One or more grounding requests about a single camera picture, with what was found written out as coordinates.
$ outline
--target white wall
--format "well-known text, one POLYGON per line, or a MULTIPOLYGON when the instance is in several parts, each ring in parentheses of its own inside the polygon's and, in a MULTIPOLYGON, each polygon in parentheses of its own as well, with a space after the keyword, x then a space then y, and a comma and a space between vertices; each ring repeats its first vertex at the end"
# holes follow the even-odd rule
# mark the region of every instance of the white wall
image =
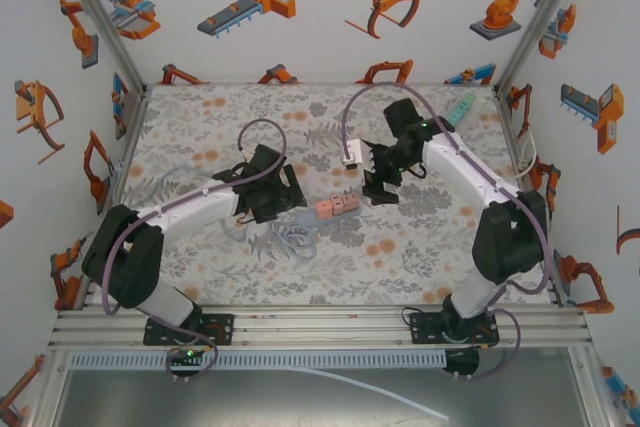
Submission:
MULTIPOLYGON (((277 63, 303 82, 352 82, 371 64, 408 58, 415 61, 413 81, 439 83, 490 62, 498 64, 497 78, 524 32, 487 41, 469 30, 493 0, 421 0, 405 29, 380 19, 375 40, 344 22, 365 24, 370 0, 296 0, 292 19, 268 13, 216 39, 197 25, 236 0, 151 1, 160 30, 138 41, 123 38, 149 83, 159 81, 170 62, 215 82, 255 82, 277 63)), ((111 4, 103 3, 110 12, 111 4)), ((522 0, 515 18, 526 26, 534 11, 533 0, 522 0)))
MULTIPOLYGON (((5 393, 44 351, 55 319, 55 290, 49 257, 97 225, 95 202, 82 170, 89 129, 117 160, 111 114, 111 82, 116 65, 104 43, 99 63, 80 66, 71 39, 71 23, 59 0, 0 0, 0 199, 15 218, 0 230, 0 394, 5 393), (38 165, 49 147, 34 129, 15 117, 14 81, 38 79, 58 98, 65 119, 50 129, 64 149, 38 165)), ((79 14, 88 33, 96 29, 79 14)), ((45 102, 48 119, 53 107, 45 102)), ((94 171, 106 175, 103 162, 94 171)))
MULTIPOLYGON (((531 131, 540 158, 562 171, 551 238, 563 255, 591 262, 604 278, 615 311, 590 315, 598 352, 632 388, 640 389, 640 242, 631 240, 616 254, 616 205, 622 207, 622 230, 640 227, 637 186, 640 181, 640 42, 638 0, 563 0, 576 3, 576 23, 568 44, 549 60, 533 53, 516 86, 533 86, 531 131), (618 142, 601 155, 596 131, 560 103, 563 83, 598 98, 612 83, 625 96, 618 121, 618 142)), ((522 113, 514 115, 519 128, 522 113)), ((595 297, 591 284, 572 286, 574 300, 595 297)))

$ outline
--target aluminum frame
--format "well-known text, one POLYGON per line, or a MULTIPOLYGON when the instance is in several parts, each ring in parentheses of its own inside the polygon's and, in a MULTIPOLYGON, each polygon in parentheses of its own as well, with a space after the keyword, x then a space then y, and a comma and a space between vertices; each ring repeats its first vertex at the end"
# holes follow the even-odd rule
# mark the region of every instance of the aluminum frame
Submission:
MULTIPOLYGON (((100 0, 81 0, 91 13, 96 27, 116 61, 125 72, 132 87, 142 96, 144 82, 111 25, 100 0)), ((525 35, 510 59, 496 89, 498 112, 509 153, 517 162, 517 140, 506 105, 506 92, 526 62, 560 0, 543 0, 529 24, 525 35)), ((137 105, 135 119, 123 158, 126 175, 142 126, 146 104, 137 105)), ((119 198, 121 188, 116 192, 119 198)), ((530 188, 524 180, 522 188, 530 188)), ((98 306, 83 308, 89 282, 83 278, 82 295, 78 296, 76 311, 60 312, 51 336, 45 359, 45 370, 34 379, 29 390, 31 413, 24 425, 54 425, 59 406, 64 401, 65 385, 72 355, 77 350, 131 351, 150 348, 142 346, 142 331, 146 318, 138 312, 122 312, 115 318, 105 317, 98 306)), ((562 291, 556 298, 563 303, 562 291)), ((421 306, 435 312, 439 306, 421 306)), ((523 326, 523 348, 566 347, 576 378, 577 391, 582 399, 585 419, 594 427, 614 425, 615 412, 607 402, 604 381, 597 372, 597 355, 593 349, 584 313, 575 308, 559 309, 554 305, 516 304, 506 306, 514 312, 523 326)), ((413 346, 409 328, 400 320, 400 307, 230 307, 205 306, 205 312, 230 312, 237 315, 234 343, 229 350, 287 350, 287 349, 408 349, 434 348, 413 346)), ((502 341, 498 348, 510 348, 515 342, 515 329, 509 320, 499 316, 502 341)))

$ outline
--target gray floral pattern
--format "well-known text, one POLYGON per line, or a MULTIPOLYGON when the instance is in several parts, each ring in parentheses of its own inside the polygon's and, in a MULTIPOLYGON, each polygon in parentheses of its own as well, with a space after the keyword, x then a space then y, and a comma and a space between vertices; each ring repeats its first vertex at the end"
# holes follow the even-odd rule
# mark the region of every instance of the gray floral pattern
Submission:
MULTIPOLYGON (((211 174, 243 161, 236 142, 240 128, 257 117, 278 121, 287 133, 291 163, 310 206, 334 193, 361 193, 362 173, 340 162, 342 109, 359 85, 197 85, 154 87, 122 201, 136 206, 156 181, 178 165, 211 174)), ((420 86, 438 113, 459 95, 453 86, 420 86)), ((492 99, 487 87, 470 87, 492 99)), ((348 137, 390 143, 382 110, 406 97, 392 87, 362 96, 348 115, 348 137)), ((468 146, 499 174, 513 174, 493 102, 466 131, 468 146)), ((266 124, 243 139, 273 148, 280 139, 266 124)), ((159 186, 153 205, 203 181, 192 170, 175 172, 159 186)), ((318 253, 308 262, 291 256, 265 224, 224 226, 214 222, 165 249, 161 276, 201 303, 229 304, 414 304, 440 302, 473 268, 471 245, 479 212, 455 186, 435 172, 418 180, 406 175, 396 189, 398 205, 372 207, 362 201, 358 217, 315 230, 318 253)), ((293 212, 282 216, 290 221, 293 212)), ((534 286, 540 271, 522 276, 534 286)), ((511 302, 548 302, 543 293, 509 290, 511 302)))

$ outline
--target metal floor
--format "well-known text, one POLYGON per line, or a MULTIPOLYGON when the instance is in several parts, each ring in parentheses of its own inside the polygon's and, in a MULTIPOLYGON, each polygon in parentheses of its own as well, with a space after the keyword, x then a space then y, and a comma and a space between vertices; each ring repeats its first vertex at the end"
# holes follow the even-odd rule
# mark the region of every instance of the metal floor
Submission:
MULTIPOLYGON (((481 368, 505 350, 483 353, 481 368)), ((450 417, 449 423, 336 380, 283 371, 215 372, 191 385, 163 372, 71 372, 59 426, 578 427, 564 349, 526 349, 500 375, 453 382, 440 370, 339 370, 450 417)))

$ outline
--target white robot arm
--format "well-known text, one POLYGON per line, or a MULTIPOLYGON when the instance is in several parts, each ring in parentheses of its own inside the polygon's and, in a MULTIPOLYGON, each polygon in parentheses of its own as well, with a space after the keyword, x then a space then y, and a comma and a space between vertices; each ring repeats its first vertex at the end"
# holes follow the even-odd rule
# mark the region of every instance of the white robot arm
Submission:
POLYGON ((531 270, 543 258, 540 239, 531 222, 504 192, 531 210, 546 235, 544 199, 537 192, 522 193, 496 175, 465 146, 446 120, 440 119, 449 130, 448 135, 433 120, 420 117, 410 99, 394 102, 384 114, 396 144, 388 147, 351 140, 347 142, 349 155, 342 157, 347 168, 362 165, 363 193, 372 199, 372 204, 398 203, 398 196, 386 191, 385 184, 399 186, 404 172, 424 178, 432 170, 455 185, 476 212, 482 212, 472 249, 476 268, 443 306, 447 337, 466 338, 473 319, 497 300, 507 281, 531 270), (421 165, 422 175, 412 170, 415 164, 421 165))
POLYGON ((160 279, 160 260, 165 247, 220 219, 251 211, 256 223, 275 220, 279 213, 306 206, 291 165, 275 150, 258 145, 250 162, 215 174, 201 187, 177 199, 133 211, 117 205, 107 212, 82 263, 82 271, 102 286, 110 269, 108 293, 125 308, 137 308, 175 326, 197 330, 200 309, 182 292, 160 279), (274 164, 268 175, 242 185, 242 179, 259 176, 274 164), (288 182, 280 177, 283 171, 288 182), (109 254, 117 239, 138 224, 119 247, 113 262, 109 254))

